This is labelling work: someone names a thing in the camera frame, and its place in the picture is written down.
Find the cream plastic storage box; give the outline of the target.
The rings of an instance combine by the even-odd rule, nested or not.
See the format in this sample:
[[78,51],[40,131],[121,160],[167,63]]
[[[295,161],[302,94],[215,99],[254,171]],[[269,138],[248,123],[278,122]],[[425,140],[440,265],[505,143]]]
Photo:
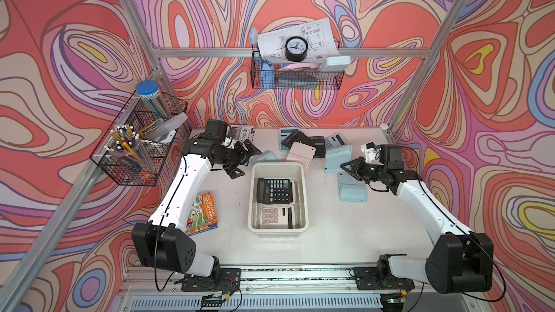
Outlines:
[[247,225],[259,237],[296,237],[308,229],[302,164],[286,161],[253,166]]

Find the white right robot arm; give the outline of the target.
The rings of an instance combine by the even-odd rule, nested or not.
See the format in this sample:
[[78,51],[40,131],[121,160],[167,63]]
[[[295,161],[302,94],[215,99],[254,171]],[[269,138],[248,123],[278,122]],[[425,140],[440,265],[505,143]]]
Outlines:
[[428,284],[436,292],[475,293],[491,289],[494,244],[485,233],[462,224],[428,189],[422,177],[405,167],[402,147],[364,145],[364,156],[341,168],[366,185],[380,182],[416,215],[425,227],[433,248],[428,257],[383,254],[377,278],[385,287],[396,280]]

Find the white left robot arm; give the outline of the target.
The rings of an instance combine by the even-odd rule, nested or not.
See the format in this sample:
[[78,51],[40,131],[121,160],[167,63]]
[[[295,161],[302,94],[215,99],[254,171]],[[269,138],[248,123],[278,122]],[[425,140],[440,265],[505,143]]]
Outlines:
[[186,234],[187,221],[203,181],[214,166],[221,166],[230,179],[245,175],[251,157],[261,151],[249,139],[228,135],[228,124],[209,120],[203,133],[189,138],[169,190],[147,222],[135,224],[132,240],[140,264],[197,277],[219,275],[218,258],[204,254]]

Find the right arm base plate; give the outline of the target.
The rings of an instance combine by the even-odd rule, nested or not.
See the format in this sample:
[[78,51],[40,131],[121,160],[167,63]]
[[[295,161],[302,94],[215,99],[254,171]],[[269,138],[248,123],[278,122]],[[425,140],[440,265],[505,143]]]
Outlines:
[[356,287],[359,291],[384,290],[386,292],[410,292],[415,288],[412,280],[397,277],[382,277],[377,272],[377,267],[354,267],[351,270]]

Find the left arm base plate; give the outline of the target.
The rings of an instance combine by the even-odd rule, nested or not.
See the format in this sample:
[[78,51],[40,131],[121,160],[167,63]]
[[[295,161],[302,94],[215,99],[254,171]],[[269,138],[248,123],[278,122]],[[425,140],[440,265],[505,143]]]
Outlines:
[[182,280],[182,292],[202,293],[223,291],[224,293],[230,293],[238,290],[240,287],[240,280],[240,268],[219,269],[214,275],[209,277],[185,274]]

